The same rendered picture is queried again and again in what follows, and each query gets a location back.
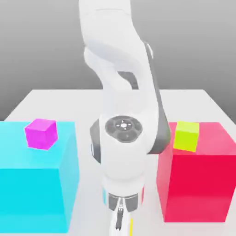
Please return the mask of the small lime green cube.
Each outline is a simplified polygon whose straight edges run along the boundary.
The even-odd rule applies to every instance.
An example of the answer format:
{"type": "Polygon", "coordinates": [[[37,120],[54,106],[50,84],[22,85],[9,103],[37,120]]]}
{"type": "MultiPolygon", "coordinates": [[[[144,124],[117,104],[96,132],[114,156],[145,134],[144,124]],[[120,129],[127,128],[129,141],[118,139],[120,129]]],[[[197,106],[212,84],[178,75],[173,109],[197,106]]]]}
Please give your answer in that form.
{"type": "Polygon", "coordinates": [[[200,132],[200,124],[178,121],[175,129],[173,148],[195,152],[200,132]]]}

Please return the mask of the small magenta cube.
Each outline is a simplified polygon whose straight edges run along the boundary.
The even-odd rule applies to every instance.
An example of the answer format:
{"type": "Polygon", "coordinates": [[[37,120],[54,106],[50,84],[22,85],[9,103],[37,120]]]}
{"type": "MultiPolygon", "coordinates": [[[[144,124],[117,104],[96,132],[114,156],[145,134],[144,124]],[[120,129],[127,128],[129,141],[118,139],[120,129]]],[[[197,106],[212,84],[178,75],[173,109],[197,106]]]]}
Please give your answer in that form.
{"type": "Polygon", "coordinates": [[[24,128],[29,148],[49,150],[58,140],[55,120],[35,119],[24,128]]]}

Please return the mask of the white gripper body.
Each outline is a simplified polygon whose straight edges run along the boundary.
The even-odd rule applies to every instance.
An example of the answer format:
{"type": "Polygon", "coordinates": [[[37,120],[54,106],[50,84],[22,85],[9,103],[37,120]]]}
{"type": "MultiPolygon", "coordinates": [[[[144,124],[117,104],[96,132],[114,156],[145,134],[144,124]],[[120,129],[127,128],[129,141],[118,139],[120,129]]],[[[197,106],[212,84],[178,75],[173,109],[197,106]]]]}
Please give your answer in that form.
{"type": "Polygon", "coordinates": [[[123,218],[121,220],[121,229],[119,229],[117,225],[117,211],[112,213],[112,218],[110,222],[109,228],[109,236],[130,236],[130,221],[131,216],[130,213],[124,211],[123,218]]]}

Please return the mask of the large red box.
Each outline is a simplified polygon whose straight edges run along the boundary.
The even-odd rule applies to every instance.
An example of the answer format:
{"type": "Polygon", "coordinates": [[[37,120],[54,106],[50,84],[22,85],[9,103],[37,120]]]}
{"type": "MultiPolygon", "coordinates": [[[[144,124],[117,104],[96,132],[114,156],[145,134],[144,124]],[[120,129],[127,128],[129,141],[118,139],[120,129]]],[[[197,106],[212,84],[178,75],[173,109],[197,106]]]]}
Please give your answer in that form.
{"type": "Polygon", "coordinates": [[[158,157],[164,222],[224,222],[236,188],[236,142],[220,123],[200,123],[196,152],[173,148],[158,157]]]}

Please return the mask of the large cyan box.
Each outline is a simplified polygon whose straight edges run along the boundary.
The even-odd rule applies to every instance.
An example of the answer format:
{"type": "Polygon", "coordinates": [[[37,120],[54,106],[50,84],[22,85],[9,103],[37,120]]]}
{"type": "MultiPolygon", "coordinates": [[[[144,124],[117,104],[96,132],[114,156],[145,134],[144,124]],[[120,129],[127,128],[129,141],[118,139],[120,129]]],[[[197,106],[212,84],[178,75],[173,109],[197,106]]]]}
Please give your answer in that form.
{"type": "Polygon", "coordinates": [[[27,122],[0,122],[0,233],[66,233],[79,183],[76,129],[58,122],[49,150],[27,146],[27,122]]]}

